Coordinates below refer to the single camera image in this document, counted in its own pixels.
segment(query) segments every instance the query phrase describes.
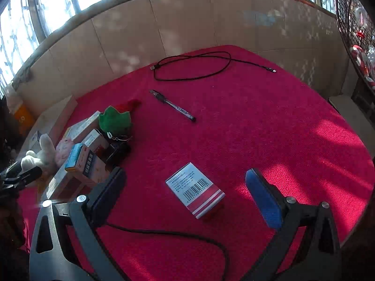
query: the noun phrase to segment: ballpoint pen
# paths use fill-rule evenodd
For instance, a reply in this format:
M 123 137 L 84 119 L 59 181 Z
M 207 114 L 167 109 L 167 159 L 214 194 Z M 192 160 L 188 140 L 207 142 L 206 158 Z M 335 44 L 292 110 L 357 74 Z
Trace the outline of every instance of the ballpoint pen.
M 177 111 L 179 111 L 180 113 L 185 115 L 187 118 L 189 118 L 192 122 L 196 121 L 196 118 L 194 116 L 192 116 L 190 113 L 185 111 L 183 108 L 180 108 L 180 107 L 176 106 L 175 104 L 173 104 L 172 102 L 170 102 L 168 99 L 166 99 L 166 97 L 164 95 L 160 94 L 159 92 L 157 92 L 155 90 L 150 90 L 150 93 L 152 95 L 154 95 L 157 100 L 161 101 L 162 103 L 166 103 L 166 104 L 170 105 L 171 107 L 175 108 Z

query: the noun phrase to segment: keychain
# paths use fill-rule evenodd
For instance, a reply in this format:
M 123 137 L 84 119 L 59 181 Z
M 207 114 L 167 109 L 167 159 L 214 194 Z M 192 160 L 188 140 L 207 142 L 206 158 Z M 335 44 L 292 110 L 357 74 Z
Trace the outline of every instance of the keychain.
M 111 134 L 111 132 L 108 132 L 107 135 L 108 135 L 108 138 L 109 138 L 109 139 L 112 139 L 112 140 L 114 140 L 114 141 L 129 141 L 129 140 L 132 138 L 132 136 L 131 136 L 131 137 L 129 137 L 128 139 L 121 139 L 121 138 L 118 138 L 118 137 L 114 137 L 114 136 Z

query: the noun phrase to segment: barcode label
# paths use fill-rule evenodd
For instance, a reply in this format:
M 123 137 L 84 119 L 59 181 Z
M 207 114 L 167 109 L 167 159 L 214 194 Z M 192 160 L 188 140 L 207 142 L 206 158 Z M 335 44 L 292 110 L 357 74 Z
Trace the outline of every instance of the barcode label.
M 207 183 L 203 178 L 198 180 L 192 187 L 190 187 L 188 190 L 186 190 L 183 195 L 184 197 L 190 201 L 192 200 L 196 195 L 198 195 L 200 192 L 202 192 L 205 188 L 207 188 L 209 183 Z

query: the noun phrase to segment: red and white striped box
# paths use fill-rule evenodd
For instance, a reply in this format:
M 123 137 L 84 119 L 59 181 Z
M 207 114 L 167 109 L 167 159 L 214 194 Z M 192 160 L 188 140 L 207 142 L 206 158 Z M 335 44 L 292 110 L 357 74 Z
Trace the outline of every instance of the red and white striped box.
M 213 209 L 225 196 L 192 163 L 182 167 L 165 182 L 197 219 Z

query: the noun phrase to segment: wire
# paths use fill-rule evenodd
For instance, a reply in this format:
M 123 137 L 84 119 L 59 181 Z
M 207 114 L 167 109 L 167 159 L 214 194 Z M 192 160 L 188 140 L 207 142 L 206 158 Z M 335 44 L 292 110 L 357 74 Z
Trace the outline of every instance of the wire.
M 217 54 L 217 53 L 224 53 L 224 54 L 227 54 L 228 57 L 224 57 L 224 56 L 216 56 L 216 55 L 212 55 L 212 54 Z M 225 59 L 225 60 L 228 60 L 228 62 L 225 64 L 225 66 L 223 68 L 221 68 L 219 71 L 216 71 L 214 73 L 211 73 L 211 74 L 207 74 L 207 75 L 203 75 L 203 76 L 198 76 L 198 77 L 193 77 L 193 78 L 175 78 L 175 79 L 162 79 L 162 78 L 157 78 L 156 76 L 156 70 L 161 68 L 162 66 L 164 65 L 167 65 L 167 64 L 170 64 L 170 63 L 173 63 L 173 62 L 177 62 L 177 61 L 181 61 L 181 60 L 186 60 L 186 59 L 193 59 L 193 58 L 219 58 L 219 59 Z M 198 80 L 198 79 L 202 79 L 202 78 L 207 78 L 207 77 L 211 77 L 211 76 L 214 76 L 214 75 L 217 75 L 221 72 L 223 72 L 229 65 L 232 61 L 236 61 L 236 62 L 240 62 L 240 63 L 247 63 L 247 64 L 251 64 L 251 65 L 255 65 L 257 67 L 261 67 L 261 68 L 264 68 L 265 70 L 267 71 L 270 71 L 270 72 L 273 72 L 273 73 L 276 73 L 276 70 L 274 70 L 273 68 L 269 68 L 269 67 L 266 67 L 264 65 L 259 65 L 257 63 L 253 63 L 253 62 L 250 62 L 250 61 L 245 61 L 245 60 L 239 60 L 239 59 L 233 59 L 231 54 L 229 52 L 225 52 L 225 51 L 216 51 L 216 52 L 208 52 L 208 53 L 202 53 L 202 54 L 198 54 L 198 55 L 193 55 L 193 56 L 189 56 L 189 55 L 177 55 L 177 56 L 170 56 L 170 57 L 166 57 L 166 58 L 163 58 L 161 59 L 158 63 L 156 63 L 155 65 L 151 66 L 150 69 L 154 72 L 154 79 L 157 80 L 157 81 L 185 81 L 185 80 Z
M 191 234 L 191 233 L 185 233 L 185 232 L 175 232 L 175 231 L 166 231 L 166 230 L 129 229 L 129 228 L 121 227 L 121 226 L 114 225 L 114 224 L 111 224 L 111 223 L 108 223 L 108 222 L 106 223 L 106 225 L 110 226 L 110 227 L 113 227 L 113 228 L 116 228 L 118 230 L 125 231 L 125 232 L 143 233 L 143 234 L 162 234 L 162 235 L 166 235 L 166 236 L 187 237 L 187 238 L 190 238 L 190 239 L 196 239 L 196 240 L 200 240 L 200 241 L 203 241 L 203 242 L 206 242 L 206 243 L 209 243 L 209 244 L 213 244 L 213 245 L 217 246 L 218 248 L 220 248 L 220 250 L 223 252 L 223 255 L 224 255 L 225 264 L 224 264 L 223 274 L 222 274 L 220 280 L 225 281 L 225 278 L 226 278 L 226 275 L 227 275 L 227 272 L 228 272 L 228 266 L 229 266 L 229 254 L 228 254 L 228 251 L 226 250 L 224 245 L 222 245 L 221 243 L 219 243 L 219 242 L 217 242 L 213 239 L 203 237 L 203 236 L 200 236 L 198 234 Z

